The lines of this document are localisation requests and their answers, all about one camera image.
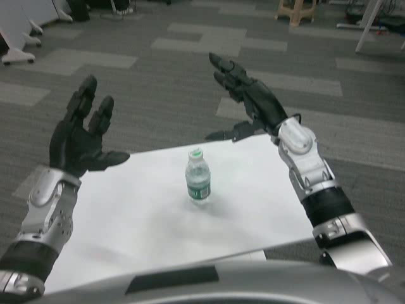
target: white table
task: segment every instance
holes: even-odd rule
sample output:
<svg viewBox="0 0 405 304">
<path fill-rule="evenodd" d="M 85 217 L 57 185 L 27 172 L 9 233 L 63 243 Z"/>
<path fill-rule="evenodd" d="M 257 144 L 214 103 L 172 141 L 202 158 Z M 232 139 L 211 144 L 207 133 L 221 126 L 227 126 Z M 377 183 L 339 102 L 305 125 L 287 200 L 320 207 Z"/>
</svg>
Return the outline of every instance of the white table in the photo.
<svg viewBox="0 0 405 304">
<path fill-rule="evenodd" d="M 211 169 L 210 205 L 189 201 L 188 151 Z M 270 137 L 133 154 L 87 173 L 74 230 L 46 293 L 128 272 L 182 265 L 312 238 L 312 226 Z"/>
</svg>

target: black rubber joint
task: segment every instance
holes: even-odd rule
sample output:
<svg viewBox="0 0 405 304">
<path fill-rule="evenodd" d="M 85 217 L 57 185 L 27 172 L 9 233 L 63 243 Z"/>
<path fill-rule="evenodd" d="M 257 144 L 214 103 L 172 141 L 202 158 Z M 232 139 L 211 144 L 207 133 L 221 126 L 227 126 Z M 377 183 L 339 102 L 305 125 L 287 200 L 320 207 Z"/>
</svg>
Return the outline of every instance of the black rubber joint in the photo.
<svg viewBox="0 0 405 304">
<path fill-rule="evenodd" d="M 45 282 L 57 257 L 58 253 L 44 244 L 19 241 L 1 257 L 0 269 L 30 274 Z"/>
<path fill-rule="evenodd" d="M 342 188 L 328 188 L 301 201 L 313 227 L 344 214 L 354 213 Z"/>
</svg>

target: stool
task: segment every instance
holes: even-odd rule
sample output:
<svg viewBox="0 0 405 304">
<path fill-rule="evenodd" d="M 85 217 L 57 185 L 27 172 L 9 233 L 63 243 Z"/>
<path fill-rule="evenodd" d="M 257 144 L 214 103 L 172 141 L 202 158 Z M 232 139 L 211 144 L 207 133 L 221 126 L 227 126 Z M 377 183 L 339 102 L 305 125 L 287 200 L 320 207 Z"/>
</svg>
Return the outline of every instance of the stool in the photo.
<svg viewBox="0 0 405 304">
<path fill-rule="evenodd" d="M 278 19 L 278 16 L 288 16 L 290 18 L 290 26 L 297 27 L 302 18 L 310 18 L 311 22 L 314 22 L 316 0 L 312 1 L 312 7 L 303 9 L 302 5 L 304 0 L 295 0 L 294 7 L 284 6 L 285 0 L 280 0 L 278 5 L 277 14 L 275 19 Z"/>
</svg>

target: water bottle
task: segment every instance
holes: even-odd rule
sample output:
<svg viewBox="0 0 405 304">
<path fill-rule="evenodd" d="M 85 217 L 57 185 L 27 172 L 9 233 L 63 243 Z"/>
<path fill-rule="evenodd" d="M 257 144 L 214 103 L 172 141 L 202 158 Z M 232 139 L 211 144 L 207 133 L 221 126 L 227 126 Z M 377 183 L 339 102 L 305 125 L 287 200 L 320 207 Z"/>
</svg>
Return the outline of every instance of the water bottle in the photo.
<svg viewBox="0 0 405 304">
<path fill-rule="evenodd" d="M 211 172 L 204 160 L 202 149 L 189 152 L 189 163 L 185 169 L 185 181 L 193 203 L 203 205 L 211 193 Z"/>
</svg>

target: bottle label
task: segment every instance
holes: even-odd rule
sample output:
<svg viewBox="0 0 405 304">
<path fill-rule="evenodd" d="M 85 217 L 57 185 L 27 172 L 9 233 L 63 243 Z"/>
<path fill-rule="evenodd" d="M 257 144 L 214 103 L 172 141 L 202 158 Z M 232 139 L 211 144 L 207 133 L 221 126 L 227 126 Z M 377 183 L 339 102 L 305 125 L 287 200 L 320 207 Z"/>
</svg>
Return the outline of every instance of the bottle label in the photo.
<svg viewBox="0 0 405 304">
<path fill-rule="evenodd" d="M 208 184 L 203 188 L 194 188 L 188 185 L 187 187 L 189 188 L 189 195 L 191 196 L 191 198 L 194 198 L 195 200 L 203 200 L 211 193 L 211 184 Z"/>
</svg>

